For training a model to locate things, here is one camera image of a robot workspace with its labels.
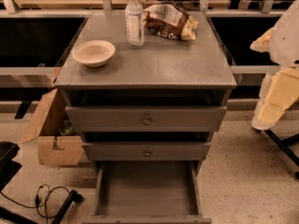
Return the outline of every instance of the bowl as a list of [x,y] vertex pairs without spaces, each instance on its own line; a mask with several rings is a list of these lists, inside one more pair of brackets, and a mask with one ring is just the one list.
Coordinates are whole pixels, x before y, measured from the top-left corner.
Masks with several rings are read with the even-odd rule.
[[99,67],[113,56],[115,47],[104,40],[84,42],[74,48],[73,58],[90,67]]

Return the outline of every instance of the floor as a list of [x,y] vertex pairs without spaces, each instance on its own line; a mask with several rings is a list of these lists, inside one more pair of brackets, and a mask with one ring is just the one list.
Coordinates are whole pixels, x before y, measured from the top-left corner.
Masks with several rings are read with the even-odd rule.
[[[297,224],[299,180],[294,172],[299,167],[265,133],[251,128],[252,114],[252,110],[228,111],[211,141],[208,157],[197,176],[203,215],[211,217],[214,224]],[[27,113],[23,119],[14,119],[14,115],[0,113],[0,136],[18,143],[32,114]],[[298,120],[298,110],[288,111],[273,131],[281,138],[298,133]],[[74,167],[39,165],[36,140],[19,146],[21,150],[14,161],[22,168],[3,189],[5,195],[34,206],[40,186],[63,186],[76,190],[84,200],[72,203],[62,223],[77,224],[92,214],[96,174],[89,163]],[[293,148],[299,154],[299,146]],[[46,187],[41,189],[42,199],[46,193]],[[49,215],[57,212],[66,196],[64,189],[52,193]],[[37,223],[47,223],[34,208],[20,207],[2,195],[0,205]]]

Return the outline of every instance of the cardboard box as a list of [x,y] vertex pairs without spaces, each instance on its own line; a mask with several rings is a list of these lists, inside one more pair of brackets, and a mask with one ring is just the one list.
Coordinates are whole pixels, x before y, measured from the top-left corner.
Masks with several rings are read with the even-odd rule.
[[56,136],[67,120],[65,103],[57,89],[42,96],[20,143],[37,138],[38,159],[45,165],[77,165],[87,158],[80,136]]

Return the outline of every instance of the bottle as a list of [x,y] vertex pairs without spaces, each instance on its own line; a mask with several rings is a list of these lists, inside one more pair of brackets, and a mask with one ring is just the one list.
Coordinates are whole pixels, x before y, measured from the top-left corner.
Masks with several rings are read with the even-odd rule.
[[128,42],[132,48],[143,46],[143,7],[139,0],[130,0],[125,8]]

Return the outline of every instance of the cabinet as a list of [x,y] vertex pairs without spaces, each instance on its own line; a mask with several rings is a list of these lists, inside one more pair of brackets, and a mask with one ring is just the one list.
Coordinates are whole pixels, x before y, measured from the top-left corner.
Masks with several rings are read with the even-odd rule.
[[116,53],[90,68],[69,56],[55,86],[98,173],[93,216],[83,223],[210,223],[196,175],[236,86],[202,12],[197,39],[146,31],[126,41],[123,11],[94,12],[75,44],[105,39]]

